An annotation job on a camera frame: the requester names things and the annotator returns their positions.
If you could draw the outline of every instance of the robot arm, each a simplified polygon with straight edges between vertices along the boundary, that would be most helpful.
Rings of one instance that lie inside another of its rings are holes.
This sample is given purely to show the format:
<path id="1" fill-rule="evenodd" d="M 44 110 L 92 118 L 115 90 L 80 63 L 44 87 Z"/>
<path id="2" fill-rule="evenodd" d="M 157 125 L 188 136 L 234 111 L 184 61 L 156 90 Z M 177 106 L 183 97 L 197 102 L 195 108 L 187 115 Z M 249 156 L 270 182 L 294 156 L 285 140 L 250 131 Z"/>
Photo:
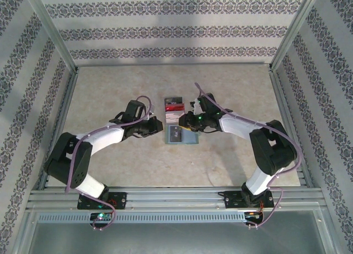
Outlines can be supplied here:
<path id="1" fill-rule="evenodd" d="M 191 105 L 194 107 L 194 112 L 183 115 L 179 119 L 180 126 L 194 132 L 204 132 L 206 127 L 211 127 L 251 141 L 258 167 L 242 186 L 242 197 L 248 206 L 267 191 L 269 182 L 277 173 L 297 158 L 297 152 L 288 140 L 266 128 L 233 118 L 222 112 L 205 96 L 197 98 Z M 266 124 L 287 134 L 277 120 Z"/>
<path id="2" fill-rule="evenodd" d="M 148 114 L 146 120 L 142 120 L 133 125 L 117 127 L 117 125 L 139 120 L 143 110 L 146 111 L 146 107 L 143 103 L 132 100 L 129 102 L 126 111 L 119 113 L 114 119 L 110 120 L 109 123 L 105 125 L 106 129 L 103 131 L 92 134 L 91 136 L 89 133 L 78 134 L 76 136 L 70 133 L 61 134 L 44 165 L 45 172 L 57 180 L 67 183 L 71 154 L 78 141 L 88 135 L 78 147 L 70 188 L 75 188 L 82 193 L 106 201 L 108 198 L 108 187 L 87 173 L 90 157 L 101 149 L 124 141 L 130 136 L 138 138 L 147 137 L 162 131 L 162 122 L 157 120 L 155 116 L 150 117 L 151 114 Z"/>

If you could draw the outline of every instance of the patterned wallpaper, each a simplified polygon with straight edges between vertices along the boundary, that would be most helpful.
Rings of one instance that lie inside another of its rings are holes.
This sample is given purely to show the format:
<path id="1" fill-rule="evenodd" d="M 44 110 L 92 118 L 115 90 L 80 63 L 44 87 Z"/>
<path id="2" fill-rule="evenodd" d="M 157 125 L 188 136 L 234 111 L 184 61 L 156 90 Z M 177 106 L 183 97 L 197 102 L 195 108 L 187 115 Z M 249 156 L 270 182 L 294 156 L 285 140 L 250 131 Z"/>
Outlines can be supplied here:
<path id="1" fill-rule="evenodd" d="M 28 0 L 0 1 L 0 253 L 11 253 L 70 72 Z"/>
<path id="2" fill-rule="evenodd" d="M 42 0 L 79 66 L 270 63 L 302 0 Z"/>
<path id="3" fill-rule="evenodd" d="M 277 70 L 344 253 L 353 253 L 353 0 L 317 0 Z"/>

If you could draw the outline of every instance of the black bracket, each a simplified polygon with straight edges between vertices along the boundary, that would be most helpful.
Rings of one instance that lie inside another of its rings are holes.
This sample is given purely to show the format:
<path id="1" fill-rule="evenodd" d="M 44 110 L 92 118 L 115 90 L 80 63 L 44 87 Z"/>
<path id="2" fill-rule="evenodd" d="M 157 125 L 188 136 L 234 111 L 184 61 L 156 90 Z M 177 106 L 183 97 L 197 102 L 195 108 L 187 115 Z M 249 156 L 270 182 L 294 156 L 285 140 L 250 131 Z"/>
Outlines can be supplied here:
<path id="1" fill-rule="evenodd" d="M 116 210 L 124 210 L 126 206 L 126 192 L 109 192 L 107 203 L 110 203 Z M 105 204 L 98 203 L 86 196 L 79 195 L 77 209 L 79 210 L 111 210 Z"/>
<path id="2" fill-rule="evenodd" d="M 224 204 L 226 209 L 228 208 L 260 208 L 261 202 L 263 208 L 272 208 L 274 207 L 274 200 L 271 191 L 266 190 L 261 196 L 256 198 L 256 201 L 252 201 L 252 205 L 244 200 L 241 191 L 224 191 L 219 192 L 218 195 L 222 196 L 224 199 Z"/>

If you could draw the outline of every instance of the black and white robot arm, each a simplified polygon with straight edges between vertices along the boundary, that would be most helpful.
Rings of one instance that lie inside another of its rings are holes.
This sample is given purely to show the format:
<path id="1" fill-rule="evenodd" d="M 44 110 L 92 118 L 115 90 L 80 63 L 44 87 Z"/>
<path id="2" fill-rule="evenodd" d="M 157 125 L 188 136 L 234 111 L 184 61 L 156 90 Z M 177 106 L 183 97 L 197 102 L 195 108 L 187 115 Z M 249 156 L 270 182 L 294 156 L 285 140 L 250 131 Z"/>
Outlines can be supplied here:
<path id="1" fill-rule="evenodd" d="M 119 113 L 114 119 L 110 120 L 109 123 L 102 127 L 103 130 L 95 134 L 61 134 L 44 165 L 45 172 L 67 184 L 71 156 L 76 144 L 80 139 L 84 138 L 74 158 L 72 180 L 71 183 L 69 183 L 69 187 L 71 189 L 77 189 L 80 193 L 87 194 L 93 198 L 106 201 L 108 199 L 108 187 L 87 173 L 90 157 L 103 148 L 122 142 L 130 136 L 142 138 L 162 131 L 162 122 L 157 120 L 155 116 L 151 117 L 152 113 L 147 114 L 145 120 L 134 123 L 133 125 L 124 126 L 127 123 L 140 120 L 143 110 L 146 112 L 146 107 L 143 103 L 132 100 L 129 102 L 125 112 Z"/>
<path id="2" fill-rule="evenodd" d="M 194 111 L 188 112 L 179 119 L 180 126 L 194 132 L 204 132 L 206 127 L 211 127 L 251 141 L 257 168 L 242 186 L 242 197 L 248 206 L 268 190 L 269 183 L 276 174 L 297 158 L 294 146 L 284 137 L 260 125 L 235 119 L 221 111 L 205 96 L 195 99 L 191 104 Z M 235 114 L 232 110 L 226 109 L 226 111 Z M 279 121 L 273 120 L 265 124 L 287 135 Z"/>

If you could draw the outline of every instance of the beige floor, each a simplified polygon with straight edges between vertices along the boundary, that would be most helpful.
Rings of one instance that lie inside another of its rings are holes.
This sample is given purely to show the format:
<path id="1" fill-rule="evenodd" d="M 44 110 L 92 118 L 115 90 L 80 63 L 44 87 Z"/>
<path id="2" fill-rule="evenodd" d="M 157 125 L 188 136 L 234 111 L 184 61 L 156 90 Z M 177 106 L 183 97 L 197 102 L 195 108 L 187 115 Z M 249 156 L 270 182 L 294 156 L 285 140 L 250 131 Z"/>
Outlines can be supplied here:
<path id="1" fill-rule="evenodd" d="M 164 120 L 163 99 L 183 96 L 188 103 L 199 94 L 194 82 L 243 116 L 281 119 L 266 65 L 83 67 L 64 131 L 77 134 L 103 126 L 139 95 L 149 96 Z M 203 134 L 199 141 L 166 145 L 164 132 L 129 138 L 93 155 L 89 173 L 108 186 L 241 186 L 256 168 L 250 142 L 221 132 Z M 299 180 L 293 172 L 274 184 L 298 186 Z M 49 186 L 58 185 L 49 179 Z"/>

